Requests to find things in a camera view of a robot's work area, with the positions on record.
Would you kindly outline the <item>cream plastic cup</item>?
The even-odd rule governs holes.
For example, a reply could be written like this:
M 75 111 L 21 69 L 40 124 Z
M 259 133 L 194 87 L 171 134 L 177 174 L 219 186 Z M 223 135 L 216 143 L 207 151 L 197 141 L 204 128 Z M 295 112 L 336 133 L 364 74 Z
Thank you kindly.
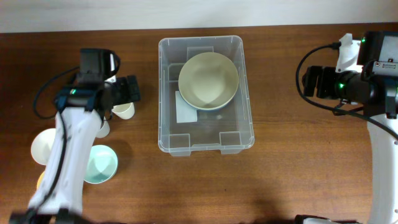
M 131 119 L 135 114 L 134 103 L 114 106 L 111 111 L 121 119 Z

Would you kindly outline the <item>mint green small bowl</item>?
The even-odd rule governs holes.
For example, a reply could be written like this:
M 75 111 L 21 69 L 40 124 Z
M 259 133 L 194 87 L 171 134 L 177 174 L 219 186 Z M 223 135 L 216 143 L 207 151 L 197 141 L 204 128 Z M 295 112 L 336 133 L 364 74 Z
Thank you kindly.
M 111 179 L 118 169 L 118 157 L 113 149 L 105 145 L 91 148 L 84 181 L 101 184 Z

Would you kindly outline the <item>large cream bowl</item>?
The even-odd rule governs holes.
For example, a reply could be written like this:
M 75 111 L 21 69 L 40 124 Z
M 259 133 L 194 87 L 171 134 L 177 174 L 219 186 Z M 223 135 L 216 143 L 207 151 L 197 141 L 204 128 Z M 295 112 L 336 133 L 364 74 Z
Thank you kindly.
M 234 63 L 216 52 L 189 59 L 178 77 L 180 94 L 191 104 L 204 108 L 221 106 L 232 99 L 239 87 Z

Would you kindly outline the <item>white small bowl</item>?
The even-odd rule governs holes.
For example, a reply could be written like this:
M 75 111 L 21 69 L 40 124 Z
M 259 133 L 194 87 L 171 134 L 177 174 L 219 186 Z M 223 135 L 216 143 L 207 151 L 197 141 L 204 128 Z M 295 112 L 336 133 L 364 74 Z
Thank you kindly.
M 55 140 L 56 129 L 50 128 L 40 132 L 33 140 L 30 153 L 34 161 L 46 165 Z

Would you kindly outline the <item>yellow small bowl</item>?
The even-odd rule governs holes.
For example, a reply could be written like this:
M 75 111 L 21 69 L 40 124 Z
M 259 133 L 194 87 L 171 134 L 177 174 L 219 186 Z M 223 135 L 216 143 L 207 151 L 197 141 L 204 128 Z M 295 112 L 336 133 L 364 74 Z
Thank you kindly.
M 40 176 L 39 176 L 39 178 L 38 178 L 38 180 L 37 180 L 36 189 L 38 189 L 38 188 L 40 187 L 40 185 L 41 185 L 41 183 L 42 183 L 42 180 L 43 180 L 43 178 L 44 178 L 44 174 L 45 174 L 45 172 L 43 172 L 43 173 L 40 174 Z

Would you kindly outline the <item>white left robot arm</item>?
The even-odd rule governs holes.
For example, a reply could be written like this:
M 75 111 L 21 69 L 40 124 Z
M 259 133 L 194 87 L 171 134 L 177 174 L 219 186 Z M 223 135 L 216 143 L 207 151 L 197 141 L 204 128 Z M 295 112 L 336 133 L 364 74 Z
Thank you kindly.
M 55 97 L 56 133 L 44 178 L 27 211 L 12 213 L 9 223 L 49 223 L 51 218 L 56 223 L 88 223 L 81 214 L 83 179 L 104 114 L 140 99 L 134 75 L 63 87 Z

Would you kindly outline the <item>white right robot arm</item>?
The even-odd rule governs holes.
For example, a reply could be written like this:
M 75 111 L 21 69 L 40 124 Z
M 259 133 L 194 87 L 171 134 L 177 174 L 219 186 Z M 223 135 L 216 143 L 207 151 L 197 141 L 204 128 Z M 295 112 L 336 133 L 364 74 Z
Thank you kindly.
M 311 66 L 296 86 L 307 103 L 367 122 L 373 160 L 368 222 L 397 223 L 397 78 Z

